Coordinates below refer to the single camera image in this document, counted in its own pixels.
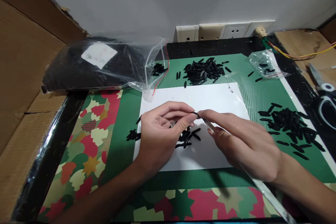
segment power plug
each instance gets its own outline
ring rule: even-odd
[[[265,28],[263,26],[258,26],[254,32],[259,36],[260,39],[267,36]]]

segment yellow wire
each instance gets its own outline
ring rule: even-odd
[[[329,51],[330,49],[336,47],[336,44],[333,45],[333,46],[331,46],[331,47],[329,47],[328,49],[325,49],[325,50],[321,51],[321,52],[318,52],[318,53],[317,53],[317,52],[314,52],[314,53],[306,54],[306,55],[299,56],[299,57],[289,57],[286,53],[284,53],[283,51],[281,51],[281,50],[280,50],[278,47],[276,47],[275,45],[273,45],[273,47],[274,47],[279,53],[281,53],[283,56],[285,56],[286,58],[291,58],[291,59],[293,59],[293,58],[303,58],[303,57],[308,57],[308,56],[312,56],[312,55],[315,55],[315,54],[324,53],[324,52]]]

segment clear plastic bag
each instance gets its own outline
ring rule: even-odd
[[[254,71],[259,73],[263,78],[278,79],[290,75],[289,73],[281,71],[278,67],[274,67],[277,64],[273,63],[273,59],[269,55],[269,50],[252,52],[248,58]]]
[[[166,68],[166,38],[140,35],[88,37],[63,48],[49,65],[42,90],[153,89],[154,61]]]

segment white paper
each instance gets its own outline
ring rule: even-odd
[[[116,53],[117,51],[108,45],[102,42],[96,42],[83,52],[81,58],[102,69]]]
[[[157,89],[151,102],[146,101],[142,97],[140,115],[170,100],[185,102],[193,107],[196,112],[212,109],[219,113],[233,113],[241,118],[250,119],[236,82],[188,86],[187,88],[172,87]],[[190,139],[192,145],[187,146],[185,149],[183,147],[176,148],[171,159],[160,170],[161,172],[231,167],[223,153],[217,148],[213,138],[207,132],[208,127],[204,121],[202,119],[196,120],[195,125],[190,130],[201,128],[197,132],[201,141],[192,137]],[[138,126],[138,132],[140,131],[141,122]],[[140,142],[141,140],[135,142],[133,160],[138,156]]]

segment wrist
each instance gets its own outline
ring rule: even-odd
[[[129,167],[132,170],[132,173],[135,174],[135,176],[143,183],[153,176],[149,167],[143,165],[137,158]]]
[[[271,184],[275,187],[287,184],[293,173],[296,173],[300,168],[302,166],[294,158],[287,153],[281,152],[278,174]]]

